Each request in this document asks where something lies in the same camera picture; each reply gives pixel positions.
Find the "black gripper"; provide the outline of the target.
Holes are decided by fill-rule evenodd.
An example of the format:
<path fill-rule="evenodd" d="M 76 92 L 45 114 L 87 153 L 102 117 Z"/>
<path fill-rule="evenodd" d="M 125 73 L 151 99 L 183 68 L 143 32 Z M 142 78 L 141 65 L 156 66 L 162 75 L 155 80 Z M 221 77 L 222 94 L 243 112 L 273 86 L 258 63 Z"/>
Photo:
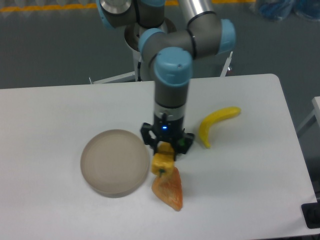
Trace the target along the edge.
<path fill-rule="evenodd" d="M 153 125 L 144 122 L 140 133 L 145 145 L 150 146 L 153 155 L 158 151 L 159 142 L 170 143 L 174 150 L 174 160 L 185 155 L 192 146 L 195 135 L 183 131 L 184 117 L 177 120 L 163 120 L 154 115 Z"/>

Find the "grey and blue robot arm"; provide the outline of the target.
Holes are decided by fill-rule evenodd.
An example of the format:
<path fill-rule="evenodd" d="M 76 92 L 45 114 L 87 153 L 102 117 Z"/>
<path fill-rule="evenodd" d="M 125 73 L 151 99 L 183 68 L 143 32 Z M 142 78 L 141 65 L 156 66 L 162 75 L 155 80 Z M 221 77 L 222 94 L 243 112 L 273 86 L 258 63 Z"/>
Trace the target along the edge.
<path fill-rule="evenodd" d="M 154 153 L 159 143 L 170 144 L 174 155 L 186 154 L 195 139 L 183 122 L 193 61 L 231 51 L 236 30 L 229 19 L 219 18 L 209 0 L 181 0 L 186 29 L 169 32 L 163 0 L 98 0 L 96 6 L 105 27 L 138 28 L 137 51 L 145 77 L 155 83 L 153 123 L 140 132 Z"/>

